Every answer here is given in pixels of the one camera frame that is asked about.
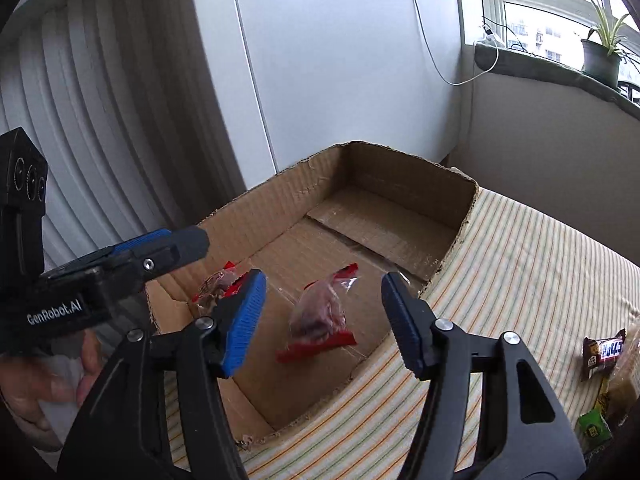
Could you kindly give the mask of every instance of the metal screw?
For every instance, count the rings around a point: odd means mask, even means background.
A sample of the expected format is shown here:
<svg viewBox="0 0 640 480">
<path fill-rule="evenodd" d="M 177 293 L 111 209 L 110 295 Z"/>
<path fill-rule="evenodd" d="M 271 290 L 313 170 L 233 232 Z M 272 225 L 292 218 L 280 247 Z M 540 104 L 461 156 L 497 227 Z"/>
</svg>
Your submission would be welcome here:
<svg viewBox="0 0 640 480">
<path fill-rule="evenodd" d="M 209 330 L 213 326 L 213 320 L 210 317 L 199 317 L 196 319 L 196 326 L 200 330 Z"/>
<path fill-rule="evenodd" d="M 520 336 L 515 332 L 505 332 L 502 337 L 510 345 L 517 345 L 520 342 Z"/>
<path fill-rule="evenodd" d="M 138 341 L 142 341 L 142 338 L 145 336 L 145 333 L 142 332 L 139 328 L 134 328 L 130 330 L 127 334 L 127 339 L 132 343 L 137 343 Z"/>
<path fill-rule="evenodd" d="M 444 332 L 448 332 L 453 329 L 453 323 L 448 319 L 444 319 L 443 317 L 439 317 L 436 319 L 436 327 L 440 330 L 444 330 Z"/>
</svg>

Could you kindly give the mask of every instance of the camera lens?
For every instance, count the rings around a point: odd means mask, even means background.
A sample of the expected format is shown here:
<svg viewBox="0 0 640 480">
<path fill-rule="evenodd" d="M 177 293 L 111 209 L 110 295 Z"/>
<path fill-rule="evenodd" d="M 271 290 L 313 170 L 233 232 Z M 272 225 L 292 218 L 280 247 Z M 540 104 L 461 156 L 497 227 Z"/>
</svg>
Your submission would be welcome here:
<svg viewBox="0 0 640 480">
<path fill-rule="evenodd" d="M 22 157 L 20 157 L 15 163 L 14 186 L 18 191 L 20 191 L 22 189 L 22 186 L 24 186 L 24 160 L 22 159 Z"/>
<path fill-rule="evenodd" d="M 41 202 L 44 201 L 45 188 L 46 188 L 46 183 L 44 181 L 44 177 L 41 176 L 40 180 L 38 181 L 38 200 L 40 200 Z"/>
<path fill-rule="evenodd" d="M 27 198 L 34 200 L 36 198 L 36 188 L 38 186 L 38 173 L 33 166 L 29 166 L 27 172 Z"/>
</svg>

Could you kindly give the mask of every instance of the red candy wrapper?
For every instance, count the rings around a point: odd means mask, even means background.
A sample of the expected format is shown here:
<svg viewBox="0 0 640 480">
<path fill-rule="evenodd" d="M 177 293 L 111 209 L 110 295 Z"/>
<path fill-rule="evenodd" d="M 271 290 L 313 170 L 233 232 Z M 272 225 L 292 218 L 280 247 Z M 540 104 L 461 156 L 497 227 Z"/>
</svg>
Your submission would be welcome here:
<svg viewBox="0 0 640 480">
<path fill-rule="evenodd" d="M 191 299 L 200 316 L 208 316 L 227 289 L 238 280 L 236 264 L 227 262 L 222 270 L 209 276 L 200 286 L 198 293 Z"/>
<path fill-rule="evenodd" d="M 288 363 L 356 344 L 346 327 L 342 301 L 358 279 L 357 273 L 358 264 L 351 264 L 305 287 L 289 321 L 291 341 L 276 354 L 278 362 Z"/>
</svg>

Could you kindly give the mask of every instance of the green snack package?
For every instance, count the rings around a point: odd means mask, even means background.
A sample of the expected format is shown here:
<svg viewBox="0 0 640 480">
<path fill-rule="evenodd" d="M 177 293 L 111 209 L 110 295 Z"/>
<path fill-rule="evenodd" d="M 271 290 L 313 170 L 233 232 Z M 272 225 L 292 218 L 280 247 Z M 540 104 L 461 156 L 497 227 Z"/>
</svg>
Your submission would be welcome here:
<svg viewBox="0 0 640 480">
<path fill-rule="evenodd" d="M 597 409 L 581 415 L 578 418 L 578 424 L 580 425 L 580 430 L 589 441 L 590 449 L 599 446 L 612 437 L 608 424 Z"/>
</svg>

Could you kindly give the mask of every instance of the snack bar wrapper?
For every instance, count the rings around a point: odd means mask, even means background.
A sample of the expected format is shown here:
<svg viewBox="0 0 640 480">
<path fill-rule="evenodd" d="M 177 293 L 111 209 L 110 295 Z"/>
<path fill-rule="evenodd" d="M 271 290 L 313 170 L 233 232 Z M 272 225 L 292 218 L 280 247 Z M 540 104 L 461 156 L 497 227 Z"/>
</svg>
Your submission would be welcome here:
<svg viewBox="0 0 640 480">
<path fill-rule="evenodd" d="M 626 331 L 623 328 L 613 337 L 605 339 L 584 338 L 582 343 L 581 381 L 588 381 L 597 372 L 611 369 L 622 352 Z"/>
</svg>

